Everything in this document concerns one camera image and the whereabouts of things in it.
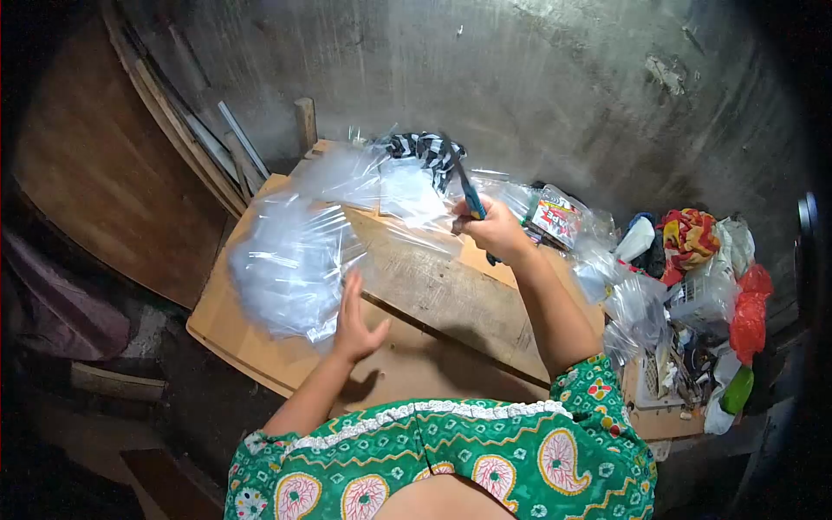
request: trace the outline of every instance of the woman's left hand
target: woman's left hand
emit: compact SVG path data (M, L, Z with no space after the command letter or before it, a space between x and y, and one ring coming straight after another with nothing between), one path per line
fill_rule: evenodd
M358 363L381 347L390 330L391 322L390 318L387 318L374 331L367 330L361 315L361 285L361 275L357 270L347 273L332 350L334 355L352 364Z

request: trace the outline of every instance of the green patterned dress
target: green patterned dress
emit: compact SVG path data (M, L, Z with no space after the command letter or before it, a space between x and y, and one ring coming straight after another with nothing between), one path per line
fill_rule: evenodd
M225 518L371 518L438 473L470 478L517 518L649 518L656 463L609 359L571 367L550 397L399 401L303 438L254 432L234 455Z

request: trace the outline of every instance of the metal rod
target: metal rod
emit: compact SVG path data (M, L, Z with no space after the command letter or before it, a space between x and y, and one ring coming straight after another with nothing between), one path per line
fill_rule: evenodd
M222 116L228 122L228 126L231 127L231 130L234 132L234 135L236 135L237 139L239 139L240 142L243 144L245 152L249 154L249 157L251 157L251 162L255 163L257 169L260 170L260 174L265 179L268 179L269 171L265 169L265 164L263 164L263 161L260 159L260 156L257 155L255 148L249 142L248 137L246 137L243 133L243 129L240 128L240 125L237 124L237 120L234 118L234 116L231 115L231 110L228 109L228 106L225 104L225 102L219 102L217 103L217 106L220 108Z

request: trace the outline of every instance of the black and white striped cloth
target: black and white striped cloth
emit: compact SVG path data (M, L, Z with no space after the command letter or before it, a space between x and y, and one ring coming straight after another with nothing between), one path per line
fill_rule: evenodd
M462 160L468 153L465 147L451 142L453 149ZM394 159L417 157L424 161L423 167L433 170L433 188L444 194L448 189L451 176L448 174L453 168L451 152L441 136L423 131L421 134L396 134L390 137L386 145L390 156Z

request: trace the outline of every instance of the hand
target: hand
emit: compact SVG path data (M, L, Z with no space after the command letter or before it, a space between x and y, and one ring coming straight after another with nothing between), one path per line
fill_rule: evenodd
M534 249L508 206L488 196L480 196L479 200L486 211L485 220L474 220L465 200L453 208L453 213L459 215L453 223L455 235L470 235L479 249L498 257L506 265L517 262L527 251Z
M338 313L338 329L332 353L356 364L379 349L390 330L390 318L375 328L367 330L361 316L361 275L357 270L347 273L341 309Z

